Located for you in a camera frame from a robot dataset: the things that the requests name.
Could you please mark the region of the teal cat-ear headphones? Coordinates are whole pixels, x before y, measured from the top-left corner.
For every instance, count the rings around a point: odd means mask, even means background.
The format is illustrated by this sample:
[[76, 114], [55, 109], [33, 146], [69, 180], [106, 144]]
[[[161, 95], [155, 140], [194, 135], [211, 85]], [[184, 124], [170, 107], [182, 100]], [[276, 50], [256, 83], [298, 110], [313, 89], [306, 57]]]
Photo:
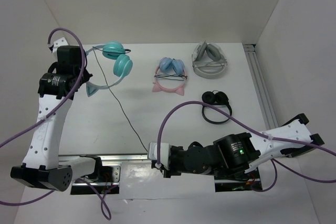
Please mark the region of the teal cat-ear headphones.
[[124, 46], [118, 41], [111, 41], [106, 44], [92, 46], [92, 48], [86, 51], [86, 56], [96, 50], [100, 50], [105, 58], [115, 61], [113, 74], [118, 77], [118, 80], [112, 84], [106, 84], [105, 86], [99, 86], [88, 81], [86, 83], [86, 94], [88, 97], [91, 97], [99, 90], [106, 90], [118, 85], [130, 74], [133, 67], [133, 61], [127, 55], [127, 52], [130, 52], [130, 49], [124, 48]]

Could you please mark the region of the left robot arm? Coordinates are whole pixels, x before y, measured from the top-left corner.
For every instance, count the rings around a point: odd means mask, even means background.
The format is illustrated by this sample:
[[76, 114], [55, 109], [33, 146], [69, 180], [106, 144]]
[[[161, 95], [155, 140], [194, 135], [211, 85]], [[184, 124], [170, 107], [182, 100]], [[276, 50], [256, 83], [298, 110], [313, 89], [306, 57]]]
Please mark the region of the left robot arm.
[[31, 188], [65, 191], [82, 177], [99, 181], [103, 177], [101, 158], [81, 155], [59, 162], [59, 144], [67, 113], [74, 99], [71, 89], [78, 90], [76, 81], [87, 82], [91, 74], [85, 69], [84, 55], [78, 46], [60, 46], [54, 62], [39, 81], [37, 126], [29, 150], [19, 166], [11, 169], [12, 179]]

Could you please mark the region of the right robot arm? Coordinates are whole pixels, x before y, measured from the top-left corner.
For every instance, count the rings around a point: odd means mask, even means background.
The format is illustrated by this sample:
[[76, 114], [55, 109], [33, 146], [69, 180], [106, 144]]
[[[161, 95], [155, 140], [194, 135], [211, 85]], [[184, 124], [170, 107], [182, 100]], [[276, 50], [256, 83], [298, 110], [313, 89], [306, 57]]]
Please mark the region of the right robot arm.
[[319, 134], [311, 134], [308, 119], [299, 114], [285, 125], [263, 132], [244, 132], [222, 137], [208, 146], [193, 142], [187, 149], [162, 143], [161, 171], [165, 178], [186, 174], [241, 178], [273, 158], [297, 157], [311, 151], [309, 144], [322, 146]]

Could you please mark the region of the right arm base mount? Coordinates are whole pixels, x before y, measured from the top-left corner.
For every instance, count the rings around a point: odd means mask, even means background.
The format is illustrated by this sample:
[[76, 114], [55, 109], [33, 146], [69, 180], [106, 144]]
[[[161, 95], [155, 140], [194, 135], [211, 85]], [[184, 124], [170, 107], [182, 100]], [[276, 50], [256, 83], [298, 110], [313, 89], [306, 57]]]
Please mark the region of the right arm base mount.
[[262, 190], [262, 184], [259, 171], [255, 170], [248, 174], [242, 174], [241, 177], [214, 177], [215, 192], [234, 192], [250, 191], [251, 186], [256, 190]]

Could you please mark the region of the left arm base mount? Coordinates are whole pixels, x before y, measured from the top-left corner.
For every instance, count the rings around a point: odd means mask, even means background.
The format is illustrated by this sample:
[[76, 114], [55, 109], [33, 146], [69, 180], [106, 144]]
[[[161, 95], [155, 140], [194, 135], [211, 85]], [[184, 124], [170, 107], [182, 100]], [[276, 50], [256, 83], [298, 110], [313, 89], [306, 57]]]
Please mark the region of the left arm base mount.
[[[98, 178], [82, 176], [85, 182], [91, 184], [97, 192], [104, 195], [117, 195], [120, 192], [121, 163], [103, 164], [102, 171]], [[71, 195], [94, 195], [95, 192], [84, 182], [75, 181], [71, 185]]]

